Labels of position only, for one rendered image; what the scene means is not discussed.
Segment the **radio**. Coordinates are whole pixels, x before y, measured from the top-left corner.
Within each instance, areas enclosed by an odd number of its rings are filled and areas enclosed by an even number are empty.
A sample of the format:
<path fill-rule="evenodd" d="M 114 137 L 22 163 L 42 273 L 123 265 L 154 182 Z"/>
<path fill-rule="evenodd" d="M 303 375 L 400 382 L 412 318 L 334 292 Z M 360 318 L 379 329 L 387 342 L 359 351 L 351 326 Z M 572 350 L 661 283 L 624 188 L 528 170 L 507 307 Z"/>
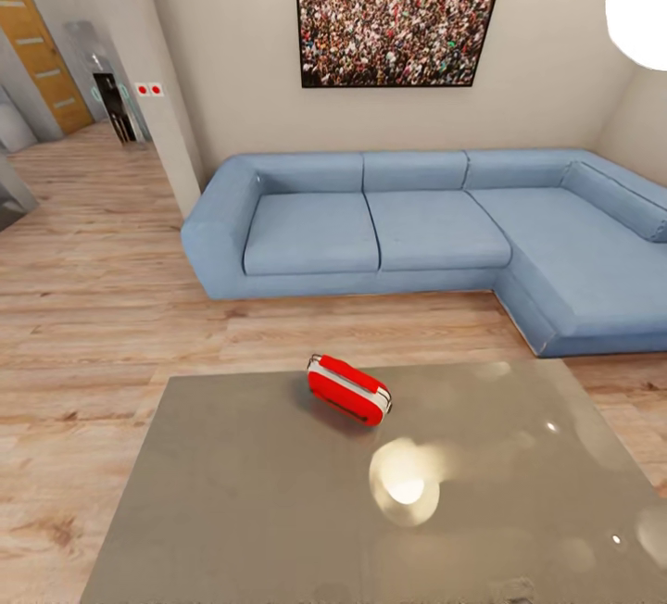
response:
<path fill-rule="evenodd" d="M 314 396 L 370 427 L 380 424 L 392 409 L 384 384 L 342 360 L 317 356 L 307 371 Z"/>

